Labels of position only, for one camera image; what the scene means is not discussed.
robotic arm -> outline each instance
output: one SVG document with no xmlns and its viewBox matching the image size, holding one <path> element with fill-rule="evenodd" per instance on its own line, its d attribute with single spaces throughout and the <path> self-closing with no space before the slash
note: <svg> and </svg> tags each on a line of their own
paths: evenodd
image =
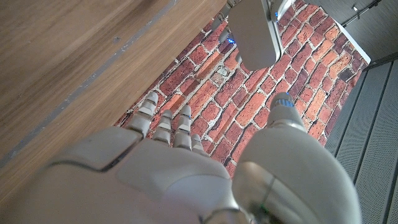
<svg viewBox="0 0 398 224">
<path fill-rule="evenodd" d="M 171 111 L 147 139 L 157 95 L 127 129 L 110 127 L 53 158 L 0 212 L 3 223 L 361 223 L 354 186 L 309 136 L 291 97 L 275 96 L 267 128 L 245 148 L 231 180 Z"/>
</svg>

brick pattern backdrop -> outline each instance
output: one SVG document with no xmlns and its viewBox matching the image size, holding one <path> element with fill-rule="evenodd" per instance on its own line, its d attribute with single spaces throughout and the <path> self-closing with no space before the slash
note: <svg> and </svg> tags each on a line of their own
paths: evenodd
<svg viewBox="0 0 398 224">
<path fill-rule="evenodd" d="M 264 128 L 272 97 L 288 91 L 295 99 L 308 133 L 325 145 L 348 94 L 367 66 L 318 6 L 298 0 L 279 21 L 284 54 L 271 68 L 251 72 L 235 61 L 238 49 L 219 43 L 224 22 L 211 22 L 116 123 L 128 124 L 150 91 L 159 95 L 148 133 L 160 114 L 173 111 L 173 129 L 183 105 L 192 108 L 192 133 L 202 138 L 211 157 L 233 175 L 236 162 L 253 134 Z"/>
</svg>

white device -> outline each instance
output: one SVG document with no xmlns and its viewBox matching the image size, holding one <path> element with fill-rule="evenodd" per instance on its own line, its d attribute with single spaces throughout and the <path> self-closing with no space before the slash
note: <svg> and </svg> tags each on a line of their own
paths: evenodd
<svg viewBox="0 0 398 224">
<path fill-rule="evenodd" d="M 230 1 L 216 16 L 212 29 L 215 30 L 228 16 L 228 26 L 221 33 L 219 41 L 228 37 L 235 42 L 239 55 L 249 70 L 271 67 L 283 54 L 283 47 L 277 21 L 292 5 L 293 0 L 243 0 L 237 4 Z"/>
</svg>

wooden table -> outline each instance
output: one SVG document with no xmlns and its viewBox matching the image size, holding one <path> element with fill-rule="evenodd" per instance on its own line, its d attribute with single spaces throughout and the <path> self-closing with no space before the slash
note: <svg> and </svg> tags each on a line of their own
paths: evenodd
<svg viewBox="0 0 398 224">
<path fill-rule="evenodd" d="M 3 2 L 0 203 L 66 145 L 115 123 L 225 2 Z"/>
</svg>

